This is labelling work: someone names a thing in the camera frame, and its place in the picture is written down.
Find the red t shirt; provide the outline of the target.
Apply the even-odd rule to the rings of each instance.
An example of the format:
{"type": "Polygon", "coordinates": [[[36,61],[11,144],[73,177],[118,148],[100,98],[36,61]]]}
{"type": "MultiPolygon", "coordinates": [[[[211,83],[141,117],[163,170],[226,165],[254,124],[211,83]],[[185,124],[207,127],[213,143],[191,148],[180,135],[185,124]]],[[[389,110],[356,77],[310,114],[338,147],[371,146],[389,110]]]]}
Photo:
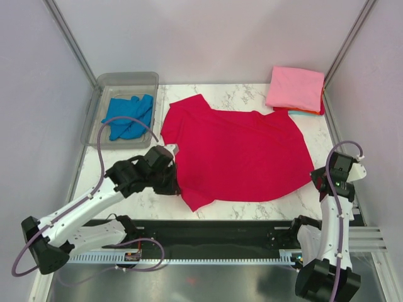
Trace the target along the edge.
{"type": "Polygon", "coordinates": [[[314,168],[285,111],[221,111],[198,94],[170,105],[161,135],[179,148],[178,184],[192,211],[216,200],[281,198],[308,184],[314,168]]]}

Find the aluminium frame post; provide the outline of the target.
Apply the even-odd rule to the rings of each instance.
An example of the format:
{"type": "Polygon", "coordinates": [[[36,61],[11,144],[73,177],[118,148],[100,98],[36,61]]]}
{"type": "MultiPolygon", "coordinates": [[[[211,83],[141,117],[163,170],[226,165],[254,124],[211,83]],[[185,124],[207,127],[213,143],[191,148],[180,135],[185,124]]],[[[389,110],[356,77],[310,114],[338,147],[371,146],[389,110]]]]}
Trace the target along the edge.
{"type": "Polygon", "coordinates": [[[94,72],[92,71],[87,59],[85,58],[83,51],[81,50],[72,30],[70,29],[70,26],[68,25],[68,22],[65,20],[62,11],[57,4],[57,1],[43,0],[43,3],[47,7],[52,18],[54,19],[60,32],[62,33],[62,36],[64,37],[64,40],[66,41],[70,50],[75,56],[87,80],[89,81],[92,88],[94,88],[96,85],[96,77],[94,75],[94,72]]]}
{"type": "Polygon", "coordinates": [[[356,40],[360,30],[362,29],[363,25],[365,24],[367,18],[369,17],[370,13],[372,12],[375,5],[378,3],[377,0],[366,0],[364,2],[363,7],[361,8],[358,16],[356,17],[352,27],[350,28],[346,38],[344,39],[339,51],[337,52],[326,76],[324,81],[324,87],[326,88],[330,85],[332,78],[334,77],[335,73],[338,71],[339,66],[342,64],[345,56],[348,54],[350,48],[352,47],[354,41],[356,40]]]}

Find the clear plastic bin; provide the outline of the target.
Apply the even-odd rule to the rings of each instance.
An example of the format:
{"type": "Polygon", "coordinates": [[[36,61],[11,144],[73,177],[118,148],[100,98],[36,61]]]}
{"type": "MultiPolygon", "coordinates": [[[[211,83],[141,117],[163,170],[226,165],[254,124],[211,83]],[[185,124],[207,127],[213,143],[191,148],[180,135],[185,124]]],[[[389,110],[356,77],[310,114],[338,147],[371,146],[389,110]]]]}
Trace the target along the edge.
{"type": "Polygon", "coordinates": [[[101,121],[106,117],[112,98],[129,101],[133,96],[139,99],[146,94],[152,96],[152,118],[149,128],[156,132],[154,123],[156,114],[160,113],[160,106],[157,104],[158,86],[159,75],[155,72],[114,72],[100,75],[88,104],[81,143],[87,147],[96,147],[97,135],[103,125],[101,121]]]}

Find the left aluminium frame post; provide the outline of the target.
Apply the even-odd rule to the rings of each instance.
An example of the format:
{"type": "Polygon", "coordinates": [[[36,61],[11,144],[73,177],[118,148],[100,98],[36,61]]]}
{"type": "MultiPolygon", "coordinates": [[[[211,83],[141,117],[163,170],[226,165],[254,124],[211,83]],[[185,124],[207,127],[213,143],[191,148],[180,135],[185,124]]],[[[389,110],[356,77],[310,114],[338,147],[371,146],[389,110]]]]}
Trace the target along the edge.
{"type": "Polygon", "coordinates": [[[70,29],[70,26],[68,25],[68,22],[65,20],[62,11],[57,4],[57,1],[43,0],[43,3],[47,7],[52,18],[54,19],[60,32],[62,33],[62,36],[64,37],[64,40],[66,41],[70,50],[75,56],[87,80],[89,81],[92,88],[94,88],[96,85],[96,77],[94,75],[94,72],[92,71],[87,59],[85,58],[83,51],[81,50],[72,30],[70,29]]]}

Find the pink folded t shirt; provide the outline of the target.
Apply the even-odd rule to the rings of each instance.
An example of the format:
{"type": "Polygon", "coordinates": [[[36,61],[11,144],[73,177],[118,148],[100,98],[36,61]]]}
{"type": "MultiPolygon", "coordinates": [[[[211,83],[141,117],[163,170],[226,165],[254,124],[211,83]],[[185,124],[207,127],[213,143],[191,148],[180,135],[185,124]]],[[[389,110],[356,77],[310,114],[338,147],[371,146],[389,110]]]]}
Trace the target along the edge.
{"type": "Polygon", "coordinates": [[[320,110],[324,73],[294,67],[274,66],[266,105],[320,110]]]}

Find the teal folded t shirt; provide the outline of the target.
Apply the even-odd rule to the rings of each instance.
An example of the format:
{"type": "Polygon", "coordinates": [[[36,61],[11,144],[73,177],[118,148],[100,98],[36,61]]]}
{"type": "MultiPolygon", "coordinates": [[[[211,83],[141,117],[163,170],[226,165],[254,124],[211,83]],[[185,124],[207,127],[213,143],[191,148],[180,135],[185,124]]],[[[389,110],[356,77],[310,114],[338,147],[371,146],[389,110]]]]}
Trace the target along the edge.
{"type": "Polygon", "coordinates": [[[297,111],[297,110],[288,110],[288,114],[290,115],[305,115],[303,111],[297,111]]]}

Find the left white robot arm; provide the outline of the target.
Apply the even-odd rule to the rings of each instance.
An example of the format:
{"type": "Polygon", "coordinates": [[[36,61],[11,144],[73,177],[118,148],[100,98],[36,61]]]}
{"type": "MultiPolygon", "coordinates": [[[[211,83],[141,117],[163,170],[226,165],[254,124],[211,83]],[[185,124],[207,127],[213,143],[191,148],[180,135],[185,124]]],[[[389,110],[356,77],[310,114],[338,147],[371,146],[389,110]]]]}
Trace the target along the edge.
{"type": "Polygon", "coordinates": [[[135,223],[120,215],[96,226],[87,223],[110,206],[151,188],[159,195],[178,195],[177,145],[151,147],[145,155],[115,162],[101,170],[101,180],[80,198],[41,219],[22,221],[25,242],[36,268],[46,275],[71,258],[103,247],[133,247],[139,239],[135,223]]]}

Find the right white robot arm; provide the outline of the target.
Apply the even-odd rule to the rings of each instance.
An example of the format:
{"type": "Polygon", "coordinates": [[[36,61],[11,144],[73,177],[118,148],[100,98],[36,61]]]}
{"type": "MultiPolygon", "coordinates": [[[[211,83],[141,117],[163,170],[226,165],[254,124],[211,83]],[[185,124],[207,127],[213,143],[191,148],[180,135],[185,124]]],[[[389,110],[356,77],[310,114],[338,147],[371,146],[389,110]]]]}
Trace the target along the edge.
{"type": "Polygon", "coordinates": [[[361,286],[360,275],[352,271],[349,254],[349,219],[355,187],[348,182],[357,161],[333,152],[329,165],[310,176],[319,192],[322,221],[305,216],[294,221],[289,242],[301,247],[303,264],[295,282],[295,294],[308,301],[351,301],[361,286]]]}

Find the blue t shirt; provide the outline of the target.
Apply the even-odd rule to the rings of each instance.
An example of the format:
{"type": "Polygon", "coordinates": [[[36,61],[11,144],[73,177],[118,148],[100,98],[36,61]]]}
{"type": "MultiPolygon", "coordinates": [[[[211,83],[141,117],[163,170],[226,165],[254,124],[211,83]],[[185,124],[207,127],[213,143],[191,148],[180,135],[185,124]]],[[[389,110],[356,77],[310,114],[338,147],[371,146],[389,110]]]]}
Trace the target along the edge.
{"type": "Polygon", "coordinates": [[[144,94],[141,98],[138,96],[132,96],[130,99],[111,98],[106,116],[101,121],[106,123],[108,120],[120,116],[119,119],[108,124],[110,141],[133,140],[145,134],[147,129],[132,118],[150,128],[153,105],[154,98],[149,94],[144,94]]]}

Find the right aluminium frame post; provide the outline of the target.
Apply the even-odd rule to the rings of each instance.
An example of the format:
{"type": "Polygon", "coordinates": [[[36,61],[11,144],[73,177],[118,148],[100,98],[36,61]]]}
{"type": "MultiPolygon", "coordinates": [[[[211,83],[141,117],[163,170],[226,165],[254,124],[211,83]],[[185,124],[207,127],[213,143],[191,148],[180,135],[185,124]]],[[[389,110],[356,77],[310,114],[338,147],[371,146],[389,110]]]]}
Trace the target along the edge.
{"type": "Polygon", "coordinates": [[[326,88],[330,85],[332,78],[334,77],[335,73],[338,71],[339,66],[342,64],[345,56],[348,54],[350,48],[352,47],[354,41],[356,40],[360,30],[362,29],[363,25],[365,24],[367,18],[369,17],[370,13],[372,12],[375,5],[378,3],[377,0],[366,0],[364,2],[363,7],[361,8],[358,16],[356,17],[352,27],[350,28],[346,38],[344,39],[339,51],[337,52],[326,76],[324,81],[324,87],[326,88]]]}

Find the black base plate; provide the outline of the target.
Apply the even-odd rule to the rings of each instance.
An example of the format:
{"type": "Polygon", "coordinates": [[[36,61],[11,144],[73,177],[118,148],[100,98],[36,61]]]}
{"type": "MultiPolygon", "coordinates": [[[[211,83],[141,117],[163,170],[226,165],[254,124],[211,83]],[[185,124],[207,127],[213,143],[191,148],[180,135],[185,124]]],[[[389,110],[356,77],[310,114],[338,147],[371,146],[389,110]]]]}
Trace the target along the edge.
{"type": "Polygon", "coordinates": [[[153,238],[174,259],[274,258],[280,250],[298,250],[290,221],[132,220],[128,242],[153,238]]]}

